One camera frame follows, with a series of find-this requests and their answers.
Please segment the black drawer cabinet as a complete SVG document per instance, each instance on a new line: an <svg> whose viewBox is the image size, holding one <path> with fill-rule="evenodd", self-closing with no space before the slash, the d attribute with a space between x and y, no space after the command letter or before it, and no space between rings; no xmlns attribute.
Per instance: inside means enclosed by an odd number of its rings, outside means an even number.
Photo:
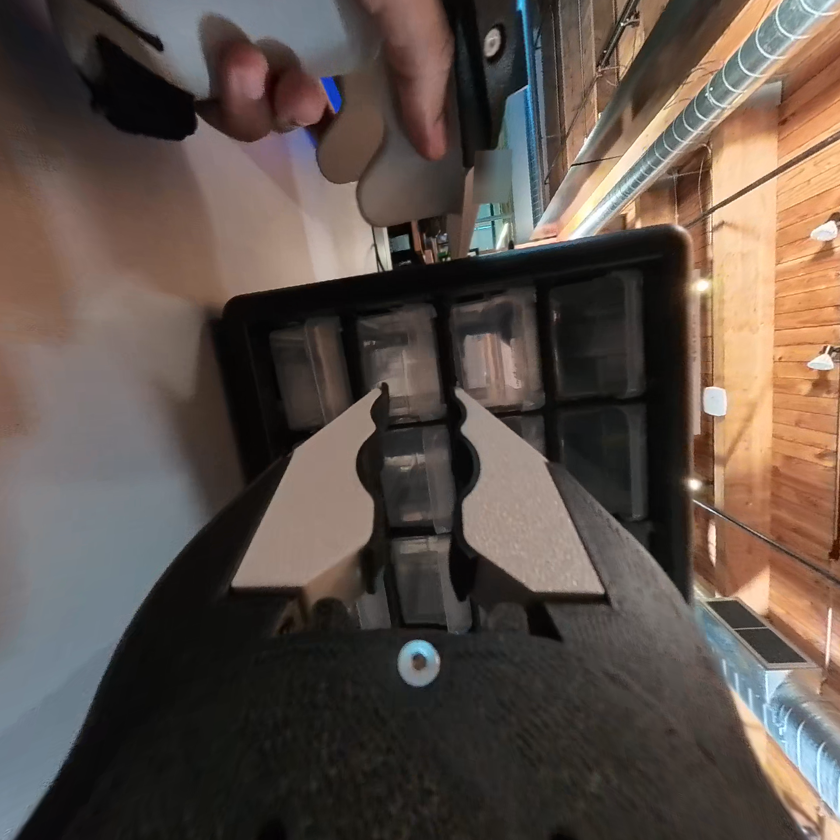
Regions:
<svg viewBox="0 0 840 840"><path fill-rule="evenodd" d="M532 287L542 300L556 287L613 271L639 270L644 282L646 391L642 401L647 411L649 520L654 524L648 551L690 602L690 515L685 487L690 469L689 268L687 235L674 226L657 226L234 297L213 322L212 335L245 477L256 478L315 434L292 433L287 426L270 354L271 331L311 317L337 314L345 320L412 302L432 302L443 317L455 302L486 293ZM453 445L451 396L460 386L449 364L444 364L443 373L445 421Z"/></svg>

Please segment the grey desk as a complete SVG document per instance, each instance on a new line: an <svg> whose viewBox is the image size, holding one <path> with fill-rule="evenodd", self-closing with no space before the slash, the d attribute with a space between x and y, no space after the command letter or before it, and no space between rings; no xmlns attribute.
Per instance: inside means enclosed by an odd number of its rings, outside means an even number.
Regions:
<svg viewBox="0 0 840 840"><path fill-rule="evenodd" d="M375 268L302 129L115 130L44 2L2 2L1 830L74 742L123 631L243 486L211 335L239 294Z"/></svg>

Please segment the set of clear cabinet drawers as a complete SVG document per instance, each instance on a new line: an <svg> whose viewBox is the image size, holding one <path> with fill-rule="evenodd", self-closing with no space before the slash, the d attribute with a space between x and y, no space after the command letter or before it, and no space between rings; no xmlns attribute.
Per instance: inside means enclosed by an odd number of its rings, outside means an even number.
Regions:
<svg viewBox="0 0 840 840"><path fill-rule="evenodd" d="M391 430L446 427L444 364L455 384L572 476L646 549L649 520L644 282L613 271L551 289L520 287L455 302L412 302L342 320L307 318L269 334L280 407L312 434L387 385ZM364 628L470 630L448 573L450 534L391 528L391 560L357 612Z"/></svg>

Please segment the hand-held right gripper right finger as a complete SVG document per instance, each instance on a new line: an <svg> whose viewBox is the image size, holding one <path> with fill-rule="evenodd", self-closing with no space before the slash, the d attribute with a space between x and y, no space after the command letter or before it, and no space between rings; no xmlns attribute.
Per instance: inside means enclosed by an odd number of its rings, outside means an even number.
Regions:
<svg viewBox="0 0 840 840"><path fill-rule="evenodd" d="M490 611L602 602L606 589L550 471L550 462L456 387L457 501L449 573L460 601Z"/></svg>

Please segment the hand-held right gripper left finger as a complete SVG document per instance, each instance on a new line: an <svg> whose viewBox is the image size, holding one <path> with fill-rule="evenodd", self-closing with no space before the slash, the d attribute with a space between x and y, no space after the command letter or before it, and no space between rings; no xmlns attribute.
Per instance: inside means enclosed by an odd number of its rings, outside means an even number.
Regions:
<svg viewBox="0 0 840 840"><path fill-rule="evenodd" d="M354 608L386 560L378 385L295 448L231 580L235 592L288 595L292 613L325 600Z"/></svg>

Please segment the grey insulated duct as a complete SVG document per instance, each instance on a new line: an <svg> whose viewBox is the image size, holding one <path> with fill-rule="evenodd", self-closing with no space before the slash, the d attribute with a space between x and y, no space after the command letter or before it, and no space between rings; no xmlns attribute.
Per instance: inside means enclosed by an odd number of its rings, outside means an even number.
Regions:
<svg viewBox="0 0 840 840"><path fill-rule="evenodd" d="M818 692L817 664L737 598L701 598L695 609L728 687L838 817L838 709Z"/></svg>

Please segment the person's left hand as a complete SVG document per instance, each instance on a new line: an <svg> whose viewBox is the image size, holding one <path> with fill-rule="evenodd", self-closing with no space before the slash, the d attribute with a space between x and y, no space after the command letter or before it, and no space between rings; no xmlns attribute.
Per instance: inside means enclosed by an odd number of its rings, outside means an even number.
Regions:
<svg viewBox="0 0 840 840"><path fill-rule="evenodd" d="M361 1L382 38L383 54L404 132L424 159L448 149L447 99L454 37L438 1ZM273 71L254 45L225 45L217 63L217 96L203 119L247 143L297 129L322 133L333 110L321 81L296 66Z"/></svg>

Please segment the silver spiral duct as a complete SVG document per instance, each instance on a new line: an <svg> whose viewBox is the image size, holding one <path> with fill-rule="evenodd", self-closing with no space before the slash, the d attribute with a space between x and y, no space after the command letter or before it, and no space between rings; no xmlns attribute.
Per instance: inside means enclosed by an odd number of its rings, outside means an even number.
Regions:
<svg viewBox="0 0 840 840"><path fill-rule="evenodd" d="M680 95L663 118L654 120L654 135L640 138L640 150L630 150L629 162L620 161L605 185L598 186L572 219L558 227L558 239L598 233L837 15L837 1L784 1L769 7L757 23L736 22L732 27L744 30L737 45L717 61L701 87L691 83L691 98Z"/></svg>

